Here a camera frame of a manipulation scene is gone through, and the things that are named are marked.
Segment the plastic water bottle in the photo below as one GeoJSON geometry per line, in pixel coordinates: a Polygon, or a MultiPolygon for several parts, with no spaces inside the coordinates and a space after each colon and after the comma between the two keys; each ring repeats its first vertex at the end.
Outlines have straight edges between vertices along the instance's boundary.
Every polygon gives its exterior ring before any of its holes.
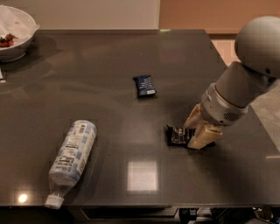
{"type": "Polygon", "coordinates": [[[60,209],[64,196],[79,181],[94,144],[97,129],[89,121],[72,124],[62,144],[52,168],[49,171],[50,194],[45,206],[60,209]]]}

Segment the white bowl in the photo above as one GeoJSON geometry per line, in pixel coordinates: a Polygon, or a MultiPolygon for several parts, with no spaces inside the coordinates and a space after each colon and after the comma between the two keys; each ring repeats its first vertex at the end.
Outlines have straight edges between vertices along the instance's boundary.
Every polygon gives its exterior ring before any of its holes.
{"type": "MultiPolygon", "coordinates": [[[[35,20],[26,12],[10,7],[8,7],[27,27],[33,27],[36,25],[35,20]]],[[[25,56],[26,49],[29,47],[32,42],[34,34],[30,35],[24,42],[15,44],[9,47],[0,48],[0,61],[8,62],[22,58],[25,56]]]]}

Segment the beige wall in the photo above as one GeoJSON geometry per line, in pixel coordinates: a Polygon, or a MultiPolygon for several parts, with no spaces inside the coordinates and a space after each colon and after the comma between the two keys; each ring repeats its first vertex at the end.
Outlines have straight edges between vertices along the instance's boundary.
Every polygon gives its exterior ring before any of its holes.
{"type": "Polygon", "coordinates": [[[0,0],[31,14],[42,30],[157,29],[160,0],[0,0]]]}
{"type": "Polygon", "coordinates": [[[161,0],[159,28],[237,33],[249,20],[280,16],[279,0],[161,0]]]}

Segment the robotic hand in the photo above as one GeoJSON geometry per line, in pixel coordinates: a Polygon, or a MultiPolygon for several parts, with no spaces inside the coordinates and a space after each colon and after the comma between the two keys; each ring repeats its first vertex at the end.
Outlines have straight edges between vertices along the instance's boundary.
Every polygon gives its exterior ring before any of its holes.
{"type": "Polygon", "coordinates": [[[249,104],[280,79],[280,18],[259,17],[246,24],[235,40],[241,62],[233,62],[202,95],[184,128],[195,129],[189,148],[201,149],[248,112],[249,104]]]}

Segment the floor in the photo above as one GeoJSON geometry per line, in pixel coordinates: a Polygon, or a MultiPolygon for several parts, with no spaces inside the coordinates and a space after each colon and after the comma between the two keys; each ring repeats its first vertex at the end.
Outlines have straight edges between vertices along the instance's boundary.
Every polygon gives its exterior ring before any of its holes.
{"type": "MultiPolygon", "coordinates": [[[[238,60],[235,55],[235,42],[231,39],[213,40],[220,56],[229,65],[232,61],[238,60]]],[[[280,150],[280,85],[277,85],[269,93],[260,96],[252,103],[252,107],[259,116],[263,126],[268,131],[276,147],[280,150]]],[[[78,224],[73,216],[67,211],[53,211],[41,208],[32,210],[29,208],[5,208],[0,209],[0,223],[4,224],[78,224]]]]}

